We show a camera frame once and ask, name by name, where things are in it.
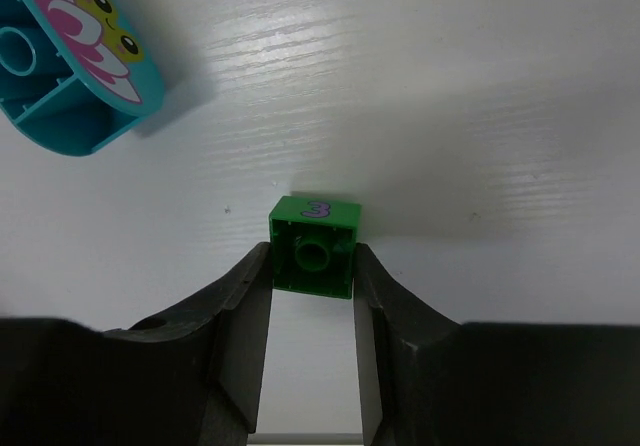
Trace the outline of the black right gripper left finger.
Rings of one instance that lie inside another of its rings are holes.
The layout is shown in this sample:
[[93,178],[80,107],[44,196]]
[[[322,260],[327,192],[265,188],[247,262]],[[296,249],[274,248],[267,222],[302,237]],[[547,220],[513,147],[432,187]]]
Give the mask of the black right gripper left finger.
[[1,322],[5,445],[243,445],[256,430],[272,304],[267,243],[128,329]]

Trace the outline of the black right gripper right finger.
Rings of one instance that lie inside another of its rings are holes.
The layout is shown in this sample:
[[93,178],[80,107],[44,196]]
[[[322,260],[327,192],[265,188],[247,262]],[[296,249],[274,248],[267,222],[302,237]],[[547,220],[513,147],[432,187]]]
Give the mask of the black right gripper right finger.
[[354,256],[368,445],[635,445],[635,326],[459,324]]

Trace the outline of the green lego brick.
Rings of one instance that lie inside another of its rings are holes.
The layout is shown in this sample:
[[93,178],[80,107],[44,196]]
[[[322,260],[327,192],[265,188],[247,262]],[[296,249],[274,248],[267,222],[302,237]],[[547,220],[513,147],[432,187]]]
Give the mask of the green lego brick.
[[361,211],[351,202],[281,197],[269,214],[273,287],[350,299]]

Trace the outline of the teal lego brick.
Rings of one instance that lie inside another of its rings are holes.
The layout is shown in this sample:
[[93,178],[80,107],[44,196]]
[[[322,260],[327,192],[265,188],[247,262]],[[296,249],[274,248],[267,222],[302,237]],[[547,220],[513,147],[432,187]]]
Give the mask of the teal lego brick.
[[1,0],[1,110],[37,145],[91,155],[156,113],[164,96],[114,0]]

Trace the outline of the aluminium front rail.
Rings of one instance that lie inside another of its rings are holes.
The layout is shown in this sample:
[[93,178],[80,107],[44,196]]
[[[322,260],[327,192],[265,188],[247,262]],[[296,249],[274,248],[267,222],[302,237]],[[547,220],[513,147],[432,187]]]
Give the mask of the aluminium front rail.
[[248,438],[248,445],[324,445],[324,446],[346,446],[363,445],[361,434],[352,433],[332,433],[332,434],[252,434]]

